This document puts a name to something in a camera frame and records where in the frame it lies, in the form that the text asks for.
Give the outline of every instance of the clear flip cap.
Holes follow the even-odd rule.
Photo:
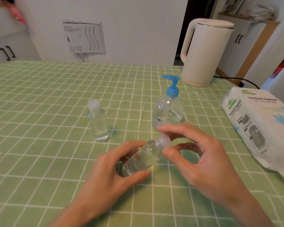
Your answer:
[[[160,134],[159,138],[155,140],[155,145],[159,150],[164,150],[164,148],[171,146],[170,138],[165,134]]]
[[[90,111],[95,111],[95,110],[97,110],[97,109],[100,107],[99,101],[98,101],[98,100],[95,100],[95,99],[89,101],[88,104],[87,104],[87,106],[89,107],[89,110],[90,110]]]

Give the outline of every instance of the dark door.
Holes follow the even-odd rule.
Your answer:
[[[209,18],[215,0],[188,0],[179,38],[177,54],[181,53],[185,34],[189,23],[196,18]]]

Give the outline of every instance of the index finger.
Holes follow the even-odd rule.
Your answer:
[[[110,151],[113,158],[118,161],[121,157],[129,153],[132,149],[136,149],[145,145],[143,140],[130,140],[117,146],[115,149]]]
[[[172,134],[177,138],[186,137],[197,144],[208,141],[211,137],[188,122],[159,126],[158,129],[164,134]]]

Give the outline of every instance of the table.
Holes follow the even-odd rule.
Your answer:
[[[0,226],[46,226],[82,186],[97,156],[126,140],[158,137],[152,103],[180,66],[17,61],[0,65]],[[284,179],[251,156],[218,100],[232,84],[178,83],[186,120],[219,138],[248,189],[284,227]],[[111,138],[95,143],[87,103],[100,100]],[[182,151],[196,163],[195,153]],[[88,226],[235,226],[230,213],[190,187],[161,159],[151,177],[126,192]]]

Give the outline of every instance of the green logo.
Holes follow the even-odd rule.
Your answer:
[[[243,94],[255,95],[255,93],[252,93],[252,92],[246,91],[246,90],[242,90],[242,93],[243,93]]]
[[[235,99],[231,99],[231,100],[228,102],[228,105],[227,105],[228,109],[230,109],[230,108],[234,105],[235,102],[236,102]]]

